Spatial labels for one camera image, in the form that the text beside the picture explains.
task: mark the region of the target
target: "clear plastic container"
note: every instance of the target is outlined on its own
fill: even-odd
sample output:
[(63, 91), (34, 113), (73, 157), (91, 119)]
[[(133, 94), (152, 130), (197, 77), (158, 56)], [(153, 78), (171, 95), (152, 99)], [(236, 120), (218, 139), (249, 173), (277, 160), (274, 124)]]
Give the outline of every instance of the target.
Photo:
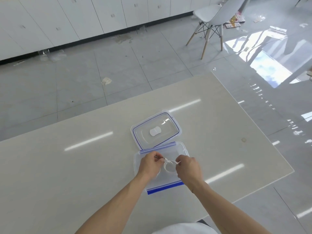
[(131, 133), (139, 149), (143, 150), (166, 143), (182, 130), (168, 111), (162, 111), (132, 126)]
[[(134, 170), (135, 174), (138, 173), (138, 168), (141, 163), (141, 159), (148, 153), (152, 151), (158, 151), (168, 160), (174, 160), (180, 155), (189, 156), (188, 151), (186, 150), (184, 144), (182, 142), (172, 142), (164, 145), (160, 145), (151, 149), (145, 149), (137, 152), (134, 156)], [(172, 165), (168, 165), (166, 171), (164, 167), (160, 169), (157, 177), (154, 178), (149, 184), (146, 186), (147, 194), (153, 194), (162, 190), (166, 190), (172, 187), (183, 185), (183, 182), (178, 178), (177, 173), (174, 171), (174, 167)]]

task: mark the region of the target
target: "chair leg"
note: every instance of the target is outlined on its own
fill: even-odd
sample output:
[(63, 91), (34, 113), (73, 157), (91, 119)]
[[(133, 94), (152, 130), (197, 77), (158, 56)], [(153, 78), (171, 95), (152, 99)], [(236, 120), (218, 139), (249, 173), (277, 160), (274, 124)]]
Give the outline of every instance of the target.
[(201, 60), (204, 58), (206, 46), (207, 46), (207, 43), (209, 42), (209, 38), (210, 38), (210, 35), (211, 35), (211, 31), (212, 31), (212, 25), (211, 25), (211, 26), (209, 27), (209, 29), (206, 31), (206, 35), (205, 35), (206, 43), (205, 43), (205, 46), (204, 46), (204, 50), (202, 51), (202, 58), (201, 58)]
[(221, 51), (223, 51), (223, 25), (219, 26), (219, 32), (220, 32)]
[(296, 5), (295, 6), (297, 6), (298, 5), (298, 3), (300, 2), (301, 0), (299, 0), (297, 3), (296, 3)]
[(199, 25), (196, 27), (193, 35), (191, 36), (191, 38), (189, 39), (189, 41), (187, 42), (186, 46), (190, 43), (190, 41), (192, 40), (192, 38), (194, 37), (194, 35), (197, 33), (197, 31), (200, 29), (202, 22), (199, 23)]

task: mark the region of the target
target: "chair seat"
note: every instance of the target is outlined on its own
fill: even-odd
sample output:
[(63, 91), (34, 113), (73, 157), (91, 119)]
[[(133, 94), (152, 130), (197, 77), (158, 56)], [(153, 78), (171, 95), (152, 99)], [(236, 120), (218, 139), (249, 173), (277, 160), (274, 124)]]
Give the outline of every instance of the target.
[(220, 9), (221, 6), (219, 5), (211, 5), (197, 9), (193, 12), (193, 14), (196, 17), (198, 17), (201, 21), (209, 22), (218, 13)]

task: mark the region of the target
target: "person's right hand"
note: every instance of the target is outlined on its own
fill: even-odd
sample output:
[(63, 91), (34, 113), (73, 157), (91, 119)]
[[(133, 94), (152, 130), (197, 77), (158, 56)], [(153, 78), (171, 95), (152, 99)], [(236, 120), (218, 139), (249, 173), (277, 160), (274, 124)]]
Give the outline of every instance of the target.
[(193, 192), (194, 186), (203, 181), (199, 163), (194, 157), (179, 155), (176, 159), (177, 176)]

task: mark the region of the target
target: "white table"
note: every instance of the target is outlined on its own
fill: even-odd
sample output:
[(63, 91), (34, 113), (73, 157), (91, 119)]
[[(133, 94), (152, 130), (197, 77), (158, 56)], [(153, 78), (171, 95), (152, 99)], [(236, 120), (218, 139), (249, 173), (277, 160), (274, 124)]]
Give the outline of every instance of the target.
[[(130, 127), (161, 110), (171, 110), (183, 131), (175, 141), (231, 202), (293, 172), (210, 72), (0, 142), (1, 233), (74, 233), (134, 177)], [(143, 192), (124, 233), (206, 215), (185, 186)]]

